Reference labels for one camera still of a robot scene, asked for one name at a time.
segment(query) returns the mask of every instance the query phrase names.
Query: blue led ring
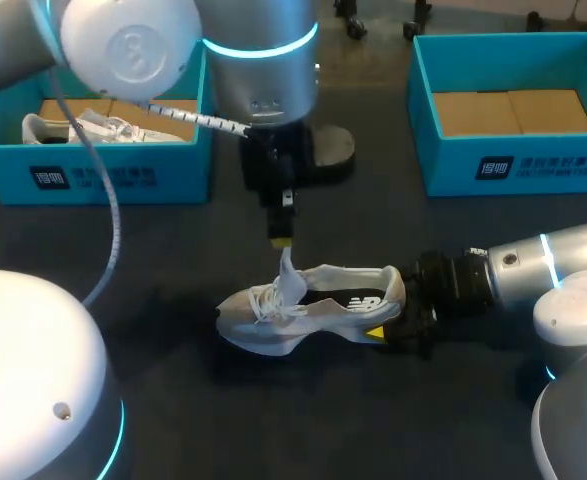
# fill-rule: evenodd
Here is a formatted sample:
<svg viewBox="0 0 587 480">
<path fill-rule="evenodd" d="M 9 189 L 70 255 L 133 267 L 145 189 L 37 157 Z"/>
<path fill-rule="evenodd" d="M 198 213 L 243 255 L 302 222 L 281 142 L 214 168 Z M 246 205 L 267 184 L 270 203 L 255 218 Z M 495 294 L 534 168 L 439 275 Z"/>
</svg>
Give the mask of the blue led ring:
<svg viewBox="0 0 587 480">
<path fill-rule="evenodd" d="M 124 437 L 124 402 L 120 400 L 121 408 L 122 408 L 122 415 L 120 418 L 120 432 L 117 435 L 117 441 L 115 442 L 115 447 L 113 447 L 113 451 L 111 452 L 111 456 L 109 457 L 108 462 L 104 465 L 102 472 L 98 475 L 96 480 L 104 480 L 106 475 L 109 473 L 111 466 L 113 466 L 113 462 L 115 461 L 115 457 L 117 457 L 117 453 L 120 450 L 120 446 L 122 445 L 122 438 Z"/>
<path fill-rule="evenodd" d="M 289 43 L 288 45 L 284 45 L 283 47 L 278 48 L 271 48 L 269 50 L 233 50 L 231 48 L 222 47 L 217 45 L 210 40 L 202 40 L 206 47 L 215 52 L 219 53 L 220 55 L 224 55 L 225 57 L 232 57 L 232 58 L 247 58 L 247 59 L 256 59 L 256 58 L 273 58 L 279 57 L 280 55 L 286 55 L 287 53 L 294 52 L 299 48 L 302 48 L 304 45 L 309 43 L 313 40 L 313 37 L 317 34 L 319 29 L 319 25 L 316 23 L 313 25 L 313 28 L 309 33 L 304 35 L 299 40 L 296 40 L 293 43 Z"/>
</svg>

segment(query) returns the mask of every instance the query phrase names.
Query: cable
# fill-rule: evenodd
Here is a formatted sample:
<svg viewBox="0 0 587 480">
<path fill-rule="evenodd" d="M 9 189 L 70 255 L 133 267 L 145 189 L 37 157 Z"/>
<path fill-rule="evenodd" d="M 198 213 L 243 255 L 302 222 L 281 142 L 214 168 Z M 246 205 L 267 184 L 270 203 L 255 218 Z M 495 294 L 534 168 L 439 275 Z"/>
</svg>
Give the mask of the cable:
<svg viewBox="0 0 587 480">
<path fill-rule="evenodd" d="M 149 103 L 136 103 L 135 105 L 155 115 L 173 118 L 180 122 L 196 123 L 205 128 L 220 130 L 240 137 L 246 137 L 246 130 L 251 128 L 249 125 L 243 123 L 233 122 L 218 117 L 210 117 L 208 115 L 200 115 L 199 113 L 187 112 L 186 110 L 180 110 L 179 108 L 165 107 Z"/>
<path fill-rule="evenodd" d="M 106 170 L 106 166 L 104 162 L 100 158 L 100 154 L 97 153 L 97 150 L 91 143 L 91 141 L 87 138 L 84 130 L 75 120 L 75 117 L 69 110 L 66 101 L 64 100 L 64 92 L 62 91 L 62 87 L 55 76 L 55 72 L 53 70 L 48 71 L 49 81 L 51 82 L 51 86 L 55 91 L 55 96 L 57 98 L 57 103 L 60 105 L 60 109 L 64 113 L 64 116 L 69 121 L 69 123 L 73 126 L 75 133 L 80 138 L 84 146 L 89 152 L 91 159 L 93 160 L 93 164 L 95 168 L 100 174 L 102 178 L 102 182 L 104 183 L 104 189 L 106 190 L 106 194 L 109 199 L 109 204 L 111 205 L 111 220 L 113 222 L 113 242 L 111 244 L 111 254 L 109 255 L 109 260 L 106 264 L 106 268 L 104 269 L 104 273 L 102 273 L 102 277 L 100 281 L 97 282 L 97 285 L 93 287 L 93 290 L 89 295 L 82 301 L 82 304 L 88 308 L 91 304 L 95 301 L 97 297 L 104 291 L 106 286 L 108 285 L 111 277 L 113 276 L 113 271 L 115 270 L 115 265 L 117 264 L 118 257 L 120 256 L 120 242 L 121 242 L 121 218 L 120 218 L 120 207 L 117 203 L 117 195 L 115 194 L 115 189 L 113 188 L 113 183 L 111 183 L 111 179 L 109 178 L 108 171 Z"/>
</svg>

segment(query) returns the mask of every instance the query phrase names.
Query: floor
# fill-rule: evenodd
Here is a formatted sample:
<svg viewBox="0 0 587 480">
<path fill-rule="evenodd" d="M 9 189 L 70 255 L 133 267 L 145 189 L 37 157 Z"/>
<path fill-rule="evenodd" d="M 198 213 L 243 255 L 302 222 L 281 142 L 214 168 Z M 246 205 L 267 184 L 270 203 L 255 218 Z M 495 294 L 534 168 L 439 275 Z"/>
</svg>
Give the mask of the floor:
<svg viewBox="0 0 587 480">
<path fill-rule="evenodd" d="M 296 265 L 403 265 L 587 222 L 587 196 L 425 196 L 392 3 L 362 6 L 360 44 L 322 5 L 313 121 L 352 131 L 358 169 L 300 196 Z M 284 360 L 238 353 L 217 339 L 214 307 L 272 280 L 277 256 L 232 138 L 217 138 L 213 183 L 205 206 L 124 208 L 121 263 L 92 309 L 122 382 L 134 479 L 539 478 L 529 428 L 544 378 L 528 312 L 459 324 L 430 362 L 322 335 Z M 103 208 L 0 206 L 0 269 L 82 297 L 106 261 L 109 222 Z"/>
</svg>

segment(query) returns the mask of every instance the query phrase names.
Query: blue storage bin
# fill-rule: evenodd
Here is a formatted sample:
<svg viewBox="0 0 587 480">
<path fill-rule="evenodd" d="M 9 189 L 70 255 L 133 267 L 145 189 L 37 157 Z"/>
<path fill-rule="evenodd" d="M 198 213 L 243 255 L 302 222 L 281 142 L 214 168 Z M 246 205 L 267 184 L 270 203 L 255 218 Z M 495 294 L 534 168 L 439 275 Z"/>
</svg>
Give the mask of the blue storage bin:
<svg viewBox="0 0 587 480">
<path fill-rule="evenodd" d="M 69 98 L 99 98 L 71 72 L 58 69 Z M 0 201 L 4 205 L 108 204 L 82 145 L 22 145 L 22 119 L 54 98 L 46 75 L 0 92 Z M 198 101 L 211 114 L 205 52 L 193 52 L 184 76 L 160 98 Z M 123 204 L 202 203 L 208 197 L 211 130 L 195 127 L 189 143 L 108 144 L 96 148 Z"/>
<path fill-rule="evenodd" d="M 574 89 L 587 33 L 419 36 L 407 105 L 430 196 L 587 192 L 587 134 L 445 137 L 433 93 Z"/>
</svg>

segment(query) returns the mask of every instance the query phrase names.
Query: cardboard box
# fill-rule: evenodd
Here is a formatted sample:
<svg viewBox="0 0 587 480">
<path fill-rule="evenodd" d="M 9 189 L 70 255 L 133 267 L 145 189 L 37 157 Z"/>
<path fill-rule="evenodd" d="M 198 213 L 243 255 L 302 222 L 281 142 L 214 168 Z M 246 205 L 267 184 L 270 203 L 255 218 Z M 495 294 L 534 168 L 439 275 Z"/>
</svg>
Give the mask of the cardboard box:
<svg viewBox="0 0 587 480">
<path fill-rule="evenodd" d="M 489 92 L 499 122 L 478 103 Z M 522 133 L 504 129 L 506 92 Z M 407 107 L 430 196 L 587 192 L 587 33 L 419 36 Z"/>
<path fill-rule="evenodd" d="M 82 113 L 87 105 L 102 114 L 112 113 L 105 107 L 110 101 L 96 100 L 95 94 L 70 71 L 58 69 L 57 76 L 66 97 L 81 99 L 71 102 L 74 114 Z M 104 186 L 82 145 L 22 145 L 21 125 L 26 114 L 59 118 L 53 103 L 47 101 L 54 97 L 46 75 L 0 92 L 0 201 L 4 205 L 106 205 Z M 176 105 L 188 105 L 203 114 L 213 113 L 201 44 L 193 52 L 182 78 L 161 100 L 186 101 Z M 131 123 L 149 128 L 158 125 L 153 123 L 155 119 L 142 118 L 137 122 L 129 118 Z M 207 201 L 212 131 L 199 126 L 188 129 L 188 135 L 184 134 L 186 143 L 96 145 L 120 203 Z"/>
<path fill-rule="evenodd" d="M 509 92 L 522 133 L 587 133 L 587 115 L 575 90 Z"/>
<path fill-rule="evenodd" d="M 65 99 L 66 103 L 69 106 L 69 110 L 75 117 L 79 117 L 84 110 L 90 108 L 96 113 L 100 115 L 108 115 L 111 111 L 111 104 L 113 103 L 112 100 L 109 99 L 95 99 L 95 98 L 87 98 L 87 99 L 75 99 L 75 98 L 68 98 Z M 48 99 L 42 102 L 42 107 L 40 108 L 39 112 L 40 117 L 45 118 L 47 120 L 55 120 L 55 121 L 65 121 L 66 117 L 60 106 L 55 99 Z"/>
<path fill-rule="evenodd" d="M 435 93 L 444 135 L 519 135 L 511 100 L 502 93 Z"/>
</svg>

